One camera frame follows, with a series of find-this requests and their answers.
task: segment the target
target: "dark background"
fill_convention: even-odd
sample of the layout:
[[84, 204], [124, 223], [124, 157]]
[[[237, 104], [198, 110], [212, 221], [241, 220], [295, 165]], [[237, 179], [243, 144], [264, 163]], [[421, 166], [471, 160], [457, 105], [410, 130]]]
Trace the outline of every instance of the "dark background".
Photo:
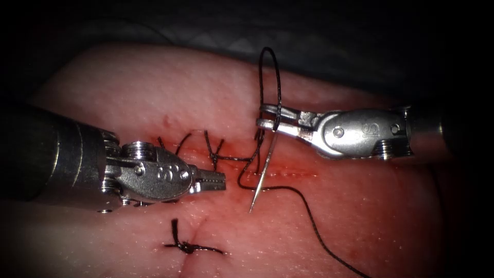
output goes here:
[[[94, 1], [4, 5], [2, 101], [23, 100], [77, 53], [103, 42], [202, 49], [257, 63], [264, 46], [281, 68], [403, 101], [461, 98], [447, 56], [461, 16], [452, 3], [328, 1]], [[445, 275], [476, 276], [476, 220], [449, 248]]]

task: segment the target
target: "screw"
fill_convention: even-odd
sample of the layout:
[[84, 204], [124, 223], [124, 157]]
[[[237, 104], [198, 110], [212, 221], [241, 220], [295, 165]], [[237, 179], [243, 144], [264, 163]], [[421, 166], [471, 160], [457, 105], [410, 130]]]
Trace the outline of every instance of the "screw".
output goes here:
[[391, 133], [392, 134], [396, 134], [396, 133], [398, 133], [398, 131], [400, 131], [399, 125], [397, 125], [397, 124], [391, 125]]
[[139, 165], [136, 165], [134, 167], [134, 172], [136, 175], [138, 176], [142, 176], [145, 172], [145, 169], [144, 169], [144, 164], [142, 162], [139, 163]]
[[336, 127], [333, 129], [333, 135], [336, 138], [341, 138], [345, 134], [345, 131], [341, 127]]
[[189, 172], [183, 170], [182, 172], [180, 172], [180, 178], [182, 180], [186, 180], [187, 178], [189, 177]]

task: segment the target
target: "black suture thread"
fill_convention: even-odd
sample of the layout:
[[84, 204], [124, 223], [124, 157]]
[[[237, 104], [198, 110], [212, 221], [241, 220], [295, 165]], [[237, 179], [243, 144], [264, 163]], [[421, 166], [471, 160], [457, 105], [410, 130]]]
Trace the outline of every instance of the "black suture thread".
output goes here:
[[216, 148], [216, 152], [213, 153], [213, 149], [211, 148], [211, 143], [209, 142], [209, 136], [207, 134], [207, 130], [204, 130], [204, 138], [206, 138], [206, 146], [207, 146], [207, 150], [209, 151], [209, 158], [211, 158], [211, 161], [213, 162], [213, 171], [216, 172], [216, 169], [218, 168], [218, 159], [238, 161], [238, 158], [236, 158], [236, 157], [219, 157], [218, 156], [218, 152], [220, 151], [221, 147], [223, 146], [223, 143], [225, 143], [225, 139], [221, 139], [220, 144]]
[[197, 244], [190, 244], [186, 241], [183, 241], [180, 243], [179, 241], [179, 220], [177, 218], [173, 218], [171, 220], [171, 233], [173, 236], [173, 241], [175, 242], [174, 244], [164, 244], [164, 247], [177, 247], [178, 249], [182, 250], [183, 252], [187, 254], [192, 254], [194, 253], [195, 250], [207, 250], [207, 251], [215, 251], [220, 254], [224, 254], [223, 251], [213, 248], [213, 247], [207, 247], [207, 246], [200, 246]]
[[187, 133], [187, 135], [180, 141], [179, 145], [177, 146], [177, 150], [175, 151], [175, 155], [179, 155], [179, 151], [182, 148], [182, 145], [184, 144], [185, 140], [187, 140], [192, 133]]
[[[260, 138], [259, 139], [259, 142], [263, 142], [264, 138]], [[250, 187], [250, 186], [245, 186], [243, 185], [240, 180], [243, 176], [243, 174], [245, 173], [245, 171], [247, 170], [247, 168], [251, 165], [251, 163], [253, 162], [254, 158], [256, 155], [259, 154], [259, 149], [260, 149], [260, 146], [261, 144], [258, 144], [257, 147], [256, 147], [256, 150], [254, 151], [254, 154], [252, 155], [252, 157], [249, 158], [249, 161], [246, 163], [245, 167], [242, 169], [242, 171], [240, 172], [238, 178], [237, 178], [237, 184], [240, 188], [243, 188], [243, 189], [248, 189], [248, 190], [256, 190], [255, 187]], [[344, 260], [342, 260], [341, 258], [339, 258], [336, 254], [334, 254], [327, 246], [326, 244], [324, 243], [321, 235], [319, 234], [319, 230], [317, 229], [317, 226], [315, 224], [315, 221], [314, 221], [314, 217], [312, 215], [312, 212], [310, 210], [310, 207], [309, 207], [309, 204], [307, 203], [307, 200], [305, 199], [304, 195], [296, 188], [294, 187], [291, 187], [291, 186], [268, 186], [268, 187], [263, 187], [262, 190], [263, 191], [269, 191], [269, 190], [278, 190], [278, 189], [286, 189], [286, 190], [290, 190], [292, 192], [295, 192], [301, 199], [302, 201], [304, 202], [304, 205], [305, 205], [305, 209], [307, 210], [307, 214], [309, 215], [309, 219], [310, 219], [310, 222], [312, 224], [312, 228], [314, 230], [314, 233], [319, 241], [319, 243], [321, 244], [321, 246], [323, 247], [323, 249], [331, 256], [333, 257], [336, 261], [338, 261], [339, 263], [341, 263], [342, 265], [344, 265], [346, 268], [348, 268], [349, 270], [353, 271], [354, 273], [360, 275], [361, 277], [364, 277], [364, 278], [371, 278], [370, 276], [362, 273], [360, 270], [356, 269], [355, 267], [353, 267], [352, 265], [350, 265], [349, 263], [345, 262]]]
[[[262, 52], [261, 52], [261, 55], [259, 57], [260, 105], [263, 105], [263, 101], [264, 101], [263, 84], [262, 84], [262, 58], [263, 58], [263, 54], [264, 54], [265, 51], [268, 51], [271, 54], [271, 56], [273, 57], [274, 66], [275, 66], [275, 70], [276, 70], [276, 81], [278, 83], [278, 111], [277, 111], [277, 114], [276, 114], [275, 125], [273, 126], [273, 131], [276, 131], [277, 128], [278, 128], [279, 122], [281, 120], [281, 85], [280, 85], [281, 84], [281, 81], [280, 81], [280, 76], [279, 76], [278, 64], [277, 64], [276, 58], [274, 56], [274, 51], [271, 48], [269, 48], [269, 47], [263, 48], [262, 49]], [[262, 112], [259, 112], [259, 118], [262, 118]], [[218, 156], [214, 156], [213, 151], [211, 149], [211, 145], [209, 143], [209, 138], [208, 138], [207, 132], [204, 133], [204, 136], [205, 136], [205, 139], [206, 139], [206, 143], [208, 145], [209, 156], [211, 158], [212, 157], [215, 157], [216, 162], [217, 162], [217, 160], [220, 159], [220, 158]], [[237, 178], [237, 184], [238, 184], [238, 186], [240, 188], [248, 189], [248, 190], [255, 190], [256, 188], [255, 187], [250, 187], [250, 186], [243, 185], [241, 183], [241, 178], [242, 178], [243, 174], [245, 173], [245, 171], [247, 170], [247, 168], [252, 164], [252, 162], [253, 162], [253, 160], [255, 159], [256, 156], [258, 157], [258, 159], [257, 159], [258, 163], [257, 163], [257, 170], [256, 170], [256, 172], [259, 172], [259, 164], [260, 164], [259, 150], [261, 148], [262, 143], [264, 142], [264, 130], [258, 129], [257, 132], [256, 132], [256, 134], [254, 135], [254, 139], [257, 141], [256, 150], [254, 151], [254, 153], [252, 154], [252, 156], [250, 158], [248, 158], [247, 163], [245, 164], [245, 166], [242, 169], [242, 171], [240, 171], [240, 174], [239, 174], [239, 176]], [[299, 197], [304, 202], [305, 208], [307, 210], [307, 214], [309, 215], [310, 222], [312, 223], [312, 228], [314, 230], [314, 233], [315, 233], [315, 235], [316, 235], [319, 243], [323, 247], [323, 249], [332, 258], [334, 258], [340, 264], [342, 264], [343, 266], [345, 266], [346, 268], [348, 268], [350, 271], [354, 272], [355, 274], [357, 274], [357, 275], [359, 275], [359, 276], [361, 276], [363, 278], [371, 278], [367, 274], [361, 272], [360, 270], [356, 269], [355, 267], [353, 267], [349, 263], [347, 263], [344, 260], [342, 260], [341, 258], [339, 258], [331, 250], [329, 250], [329, 248], [326, 246], [326, 244], [324, 243], [323, 239], [321, 238], [321, 235], [319, 234], [319, 231], [318, 231], [317, 226], [315, 224], [314, 217], [312, 216], [312, 212], [311, 212], [311, 210], [309, 208], [309, 204], [307, 203], [307, 200], [305, 199], [304, 195], [298, 189], [296, 189], [294, 187], [291, 187], [291, 186], [268, 186], [268, 187], [263, 187], [262, 189], [264, 191], [277, 190], [277, 189], [286, 189], [286, 190], [290, 190], [290, 191], [295, 192], [296, 194], [298, 194]]]
[[158, 136], [158, 143], [160, 144], [160, 147], [165, 148], [165, 144], [163, 144], [163, 140], [161, 140], [161, 137]]
[[[278, 85], [278, 107], [276, 111], [276, 119], [273, 125], [273, 131], [278, 130], [279, 123], [281, 122], [281, 79], [279, 77], [279, 67], [278, 61], [276, 61], [276, 56], [274, 55], [274, 51], [270, 47], [264, 47], [261, 50], [261, 54], [259, 55], [259, 91], [260, 91], [260, 105], [264, 104], [264, 85], [262, 81], [262, 61], [264, 59], [264, 52], [269, 52], [271, 54], [271, 58], [273, 58], [274, 70], [276, 71], [276, 83]], [[262, 111], [259, 111], [259, 118], [262, 118]]]

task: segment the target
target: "skin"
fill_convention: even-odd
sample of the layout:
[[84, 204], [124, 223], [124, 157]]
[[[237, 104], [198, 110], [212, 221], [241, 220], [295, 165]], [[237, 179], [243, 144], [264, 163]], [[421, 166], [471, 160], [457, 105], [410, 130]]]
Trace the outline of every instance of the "skin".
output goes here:
[[[393, 103], [363, 91], [281, 72], [283, 105], [324, 112]], [[265, 102], [276, 102], [274, 70], [264, 70]], [[249, 157], [259, 106], [257, 66], [198, 51], [146, 45], [103, 45], [71, 61], [30, 102], [112, 130], [122, 144], [137, 140], [167, 149], [192, 132], [180, 156], [212, 169], [202, 130], [221, 155]], [[265, 156], [271, 134], [261, 149]], [[122, 207], [110, 214], [35, 203], [4, 203], [11, 219], [14, 259], [37, 276], [70, 277], [354, 277], [320, 246], [301, 199], [286, 190], [253, 192], [236, 179], [244, 163], [220, 161], [227, 190], [186, 196], [172, 204]], [[461, 225], [456, 165], [435, 167], [446, 215]], [[251, 167], [242, 180], [255, 186]], [[289, 185], [306, 197], [323, 241], [341, 259], [372, 277], [435, 276], [445, 247], [437, 187], [423, 165], [375, 160], [329, 161], [285, 136], [278, 142], [266, 186]], [[218, 248], [185, 254], [179, 240]]]

